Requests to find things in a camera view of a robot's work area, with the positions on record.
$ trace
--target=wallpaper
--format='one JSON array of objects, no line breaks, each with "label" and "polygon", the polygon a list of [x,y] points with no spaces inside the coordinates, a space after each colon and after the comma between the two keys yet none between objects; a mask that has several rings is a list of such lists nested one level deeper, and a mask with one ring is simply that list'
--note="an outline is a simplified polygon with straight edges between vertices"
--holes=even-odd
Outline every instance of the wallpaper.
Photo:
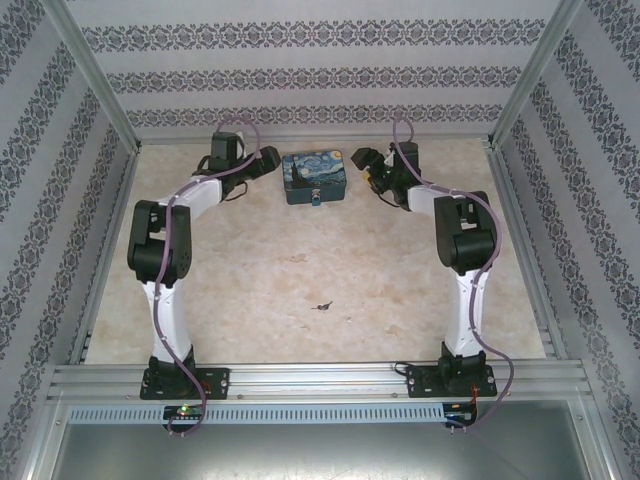
[{"label": "wallpaper", "polygon": [[143,140],[227,115],[267,135],[488,134],[557,0],[70,1]]},{"label": "wallpaper", "polygon": [[0,7],[0,479],[65,363],[130,156],[38,2]]},{"label": "wallpaper", "polygon": [[639,35],[637,4],[585,2],[503,150],[623,478],[640,477]]}]

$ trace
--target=ventilated metal strip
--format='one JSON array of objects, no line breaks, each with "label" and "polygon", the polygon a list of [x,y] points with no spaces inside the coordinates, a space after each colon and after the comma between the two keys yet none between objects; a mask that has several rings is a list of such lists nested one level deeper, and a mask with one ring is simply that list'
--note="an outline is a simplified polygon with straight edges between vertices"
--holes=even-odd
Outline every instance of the ventilated metal strip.
[{"label": "ventilated metal strip", "polygon": [[[74,406],[70,425],[151,425],[162,423],[163,405]],[[215,405],[203,423],[232,424],[336,424],[444,422],[442,403],[353,405]],[[176,420],[175,424],[194,421]]]}]

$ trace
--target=floor stain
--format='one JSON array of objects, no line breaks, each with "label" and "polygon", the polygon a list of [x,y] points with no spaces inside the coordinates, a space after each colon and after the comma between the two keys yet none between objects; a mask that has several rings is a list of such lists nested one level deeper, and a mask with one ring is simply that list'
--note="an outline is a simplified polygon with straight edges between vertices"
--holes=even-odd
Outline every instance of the floor stain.
[{"label": "floor stain", "polygon": [[395,325],[395,324],[392,323],[389,326],[389,328],[387,328],[385,330],[385,333],[387,335],[395,335],[396,337],[399,337],[400,335],[402,335],[404,333],[404,328],[399,327],[398,325]]},{"label": "floor stain", "polygon": [[307,255],[304,253],[299,253],[298,255],[293,255],[287,259],[287,261],[291,263],[300,263],[307,261]]}]

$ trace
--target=starry night painting box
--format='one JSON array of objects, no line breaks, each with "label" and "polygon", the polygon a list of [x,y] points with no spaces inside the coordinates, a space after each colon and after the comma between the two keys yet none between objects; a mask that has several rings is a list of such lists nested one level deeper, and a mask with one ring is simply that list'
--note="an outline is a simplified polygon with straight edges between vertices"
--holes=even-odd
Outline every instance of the starry night painting box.
[{"label": "starry night painting box", "polygon": [[347,175],[338,150],[285,155],[282,175],[289,205],[344,199]]}]

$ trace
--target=beige floor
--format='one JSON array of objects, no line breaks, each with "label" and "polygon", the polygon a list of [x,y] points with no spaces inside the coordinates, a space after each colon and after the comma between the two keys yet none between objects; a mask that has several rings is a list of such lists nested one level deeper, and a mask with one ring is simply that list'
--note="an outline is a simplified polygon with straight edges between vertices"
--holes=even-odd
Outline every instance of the beige floor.
[{"label": "beige floor", "polygon": [[[479,140],[420,143],[423,175],[486,190],[499,208]],[[449,271],[437,257],[432,218],[393,209],[349,160],[362,143],[273,144],[281,154],[339,149],[342,202],[289,206],[278,170],[250,183],[193,225],[186,317],[198,362],[427,360],[440,354],[449,319]],[[386,144],[369,145],[385,150]],[[144,364],[152,326],[126,264],[132,207],[180,187],[207,145],[145,146],[118,238],[87,363]],[[544,357],[513,246],[490,276],[484,337],[516,358]],[[328,311],[312,310],[333,301]]]}]

